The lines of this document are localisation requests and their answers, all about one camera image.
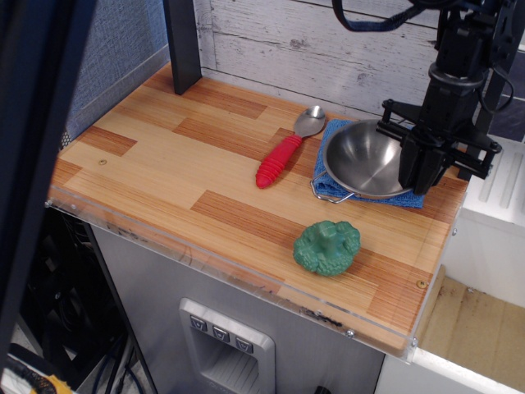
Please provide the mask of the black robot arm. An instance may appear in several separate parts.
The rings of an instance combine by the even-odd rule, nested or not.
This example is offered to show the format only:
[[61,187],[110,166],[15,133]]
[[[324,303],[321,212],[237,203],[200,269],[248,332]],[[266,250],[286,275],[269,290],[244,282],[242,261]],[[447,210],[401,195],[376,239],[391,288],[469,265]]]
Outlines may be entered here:
[[[520,1],[361,1],[351,10],[342,1],[297,1],[294,12],[285,1],[249,1],[246,12],[237,1],[161,1],[154,26],[132,1],[111,1],[109,46],[115,57],[105,57],[98,80],[116,76],[125,55],[143,49],[147,35],[165,35],[173,64],[173,84],[183,93],[211,65],[212,50],[203,30],[205,19],[224,11],[247,39],[271,35],[329,42],[329,30],[354,34],[400,34],[403,24],[414,26],[414,36],[401,43],[396,56],[390,48],[376,48],[366,57],[369,66],[396,67],[383,80],[354,91],[351,108],[366,112],[381,90],[420,95],[422,78],[415,65],[430,57],[420,49],[422,32],[441,32],[445,23],[425,21],[422,13],[459,9],[493,16],[495,30],[486,51],[472,61],[473,70],[493,70],[489,95],[478,95],[481,125],[474,136],[458,127],[434,125],[428,130],[442,138],[443,150],[463,176],[486,176],[499,153],[487,137],[498,112],[497,101],[507,82],[524,28]],[[84,55],[91,50],[90,30],[98,18],[94,1],[4,1],[1,4],[1,338],[11,334],[14,311],[21,300],[21,283],[34,253],[34,241],[43,215],[43,200],[56,161],[58,139],[72,102],[87,90],[78,82]]]

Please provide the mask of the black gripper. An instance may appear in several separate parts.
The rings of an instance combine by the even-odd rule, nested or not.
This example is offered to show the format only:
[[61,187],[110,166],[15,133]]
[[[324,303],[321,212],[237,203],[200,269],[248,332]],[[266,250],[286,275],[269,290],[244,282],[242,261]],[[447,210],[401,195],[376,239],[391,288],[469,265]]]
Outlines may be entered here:
[[[379,132],[400,142],[398,180],[416,195],[425,195],[450,166],[486,177],[492,159],[501,151],[473,124],[477,107],[484,105],[482,88],[488,72],[453,76],[432,65],[428,75],[423,104],[389,98],[382,103],[384,112],[377,126]],[[466,153],[468,146],[481,150],[477,158]]]

